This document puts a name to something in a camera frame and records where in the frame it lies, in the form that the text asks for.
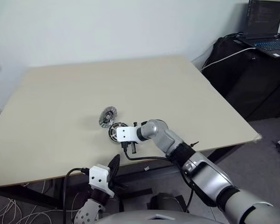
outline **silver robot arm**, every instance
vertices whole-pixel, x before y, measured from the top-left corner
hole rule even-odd
[[[229,176],[196,152],[161,120],[137,127],[117,128],[119,142],[142,143],[152,139],[166,157],[190,178],[192,189],[208,206],[217,206],[232,224],[280,224],[280,210],[234,186]]]

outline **circular metal disc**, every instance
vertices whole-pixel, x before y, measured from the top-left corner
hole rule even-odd
[[[117,117],[117,110],[114,106],[109,106],[99,116],[99,125],[104,128],[109,128],[114,124]]]

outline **wooden table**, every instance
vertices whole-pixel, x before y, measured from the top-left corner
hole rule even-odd
[[[164,120],[185,142],[199,141],[196,151],[261,138],[183,56],[31,68],[0,116],[0,186],[123,155],[98,124],[107,106],[128,125]],[[137,147],[137,157],[153,155],[163,153],[152,141]]]

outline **laptop keyboard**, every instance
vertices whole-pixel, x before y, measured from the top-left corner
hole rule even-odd
[[[254,46],[264,50],[280,50],[280,41],[257,42]]]

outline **laptop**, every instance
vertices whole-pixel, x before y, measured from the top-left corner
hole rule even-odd
[[[249,0],[241,42],[274,58],[280,58],[280,0]]]

